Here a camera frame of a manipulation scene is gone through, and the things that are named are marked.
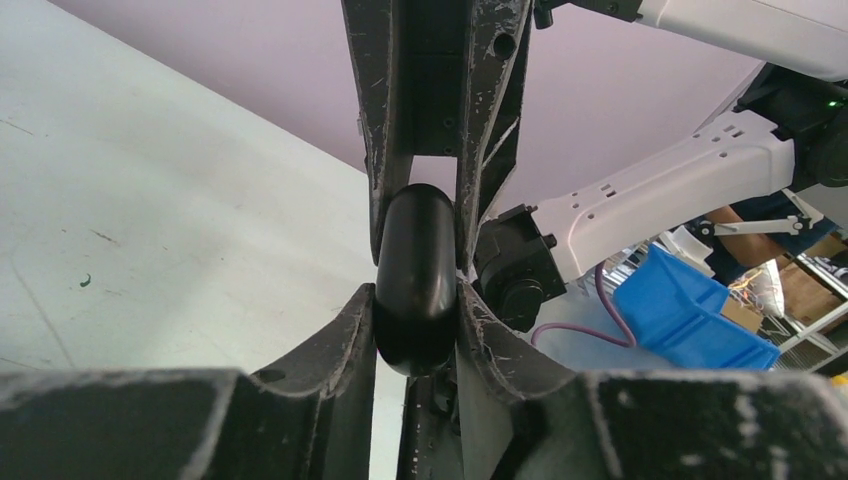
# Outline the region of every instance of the cardboard box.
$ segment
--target cardboard box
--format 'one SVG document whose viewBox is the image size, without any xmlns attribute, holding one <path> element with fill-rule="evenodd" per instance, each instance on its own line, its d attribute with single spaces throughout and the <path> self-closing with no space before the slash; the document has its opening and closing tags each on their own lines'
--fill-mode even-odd
<svg viewBox="0 0 848 480">
<path fill-rule="evenodd" d="M 780 282 L 783 284 L 786 313 L 804 325 L 811 325 L 842 304 L 841 298 L 801 270 L 798 265 L 792 264 L 784 268 L 780 272 Z M 848 315 L 843 315 L 820 332 L 829 332 L 846 318 Z"/>
<path fill-rule="evenodd" d="M 808 248 L 804 253 L 810 257 L 833 258 L 834 255 L 845 250 L 848 250 L 848 247 L 845 246 L 842 239 L 837 234 L 832 233 L 819 240 L 818 243 Z"/>
<path fill-rule="evenodd" d="M 757 333 L 763 324 L 762 315 L 745 307 L 732 297 L 727 299 L 724 308 L 721 309 L 721 314 L 724 318 L 752 333 Z"/>
</svg>

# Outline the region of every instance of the wire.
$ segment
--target wire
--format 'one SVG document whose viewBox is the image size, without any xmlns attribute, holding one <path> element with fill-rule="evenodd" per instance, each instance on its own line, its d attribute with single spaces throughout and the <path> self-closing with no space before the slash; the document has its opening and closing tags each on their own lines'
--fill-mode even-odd
<svg viewBox="0 0 848 480">
<path fill-rule="evenodd" d="M 611 335 L 607 335 L 606 333 L 602 333 L 591 328 L 582 327 L 580 325 L 555 322 L 546 323 L 545 325 L 542 325 L 537 328 L 536 331 L 533 332 L 533 335 L 530 337 L 530 344 L 535 347 L 542 333 L 548 330 L 572 330 L 575 332 L 585 333 L 586 335 L 591 335 L 595 338 L 604 340 L 605 342 L 612 343 L 613 345 L 618 345 L 619 347 L 635 347 L 637 345 L 636 336 L 633 335 L 633 331 L 630 330 L 630 327 L 627 326 L 627 322 L 624 320 L 624 318 L 622 318 L 621 314 L 618 313 L 618 309 L 615 308 L 615 305 L 612 304 L 609 295 L 607 295 L 606 290 L 604 290 L 604 262 L 599 263 L 595 267 L 595 290 L 598 292 L 598 298 L 600 298 L 601 304 L 604 306 L 607 313 L 609 313 L 610 317 L 612 317 L 616 325 L 618 325 L 618 328 L 621 329 L 621 332 L 624 334 L 624 336 L 627 337 L 626 340 L 621 340 Z"/>
</svg>

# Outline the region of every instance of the bolt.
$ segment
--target bolt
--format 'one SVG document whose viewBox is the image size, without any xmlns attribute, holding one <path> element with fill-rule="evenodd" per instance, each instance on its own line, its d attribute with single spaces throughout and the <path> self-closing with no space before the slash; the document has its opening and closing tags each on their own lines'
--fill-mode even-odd
<svg viewBox="0 0 848 480">
<path fill-rule="evenodd" d="M 545 242 L 545 246 L 548 247 L 548 249 L 556 247 L 556 237 L 553 236 L 553 234 L 545 235 L 542 240 Z"/>
</svg>

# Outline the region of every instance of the shelf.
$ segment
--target shelf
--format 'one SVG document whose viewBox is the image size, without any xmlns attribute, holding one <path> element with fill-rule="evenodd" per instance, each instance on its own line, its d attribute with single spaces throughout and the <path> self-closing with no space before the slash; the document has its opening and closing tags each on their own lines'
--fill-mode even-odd
<svg viewBox="0 0 848 480">
<path fill-rule="evenodd" d="M 774 364 L 776 370 L 810 370 L 830 358 L 830 354 L 808 341 L 783 352 Z"/>
<path fill-rule="evenodd" d="M 806 325 L 799 322 L 798 320 L 795 320 L 792 317 L 789 317 L 788 315 L 781 318 L 781 320 L 783 321 L 784 325 L 788 325 L 789 328 L 795 333 L 801 333 L 801 331 L 806 328 Z M 831 342 L 827 337 L 820 333 L 811 333 L 809 336 L 807 336 L 807 340 L 809 340 L 815 346 L 821 348 L 822 350 L 826 351 L 831 355 L 836 353 L 836 351 L 838 350 L 838 348 L 836 348 L 836 345 L 834 345 L 833 342 Z"/>
<path fill-rule="evenodd" d="M 808 273 L 811 273 L 823 283 L 825 283 L 828 287 L 828 290 L 832 291 L 834 294 L 842 297 L 843 300 L 848 300 L 848 287 L 842 283 L 841 280 L 831 275 L 829 272 L 823 270 L 812 258 L 808 257 L 805 254 L 800 254 L 795 257 L 795 260 L 803 266 L 807 267 L 806 270 Z"/>
</svg>

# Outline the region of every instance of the white table surface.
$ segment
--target white table surface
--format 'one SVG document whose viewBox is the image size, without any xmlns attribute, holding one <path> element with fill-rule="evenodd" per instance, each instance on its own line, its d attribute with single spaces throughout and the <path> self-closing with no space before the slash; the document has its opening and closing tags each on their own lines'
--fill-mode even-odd
<svg viewBox="0 0 848 480">
<path fill-rule="evenodd" d="M 0 370 L 252 371 L 373 281 L 362 173 L 44 1 L 0 0 L 0 65 Z"/>
</svg>

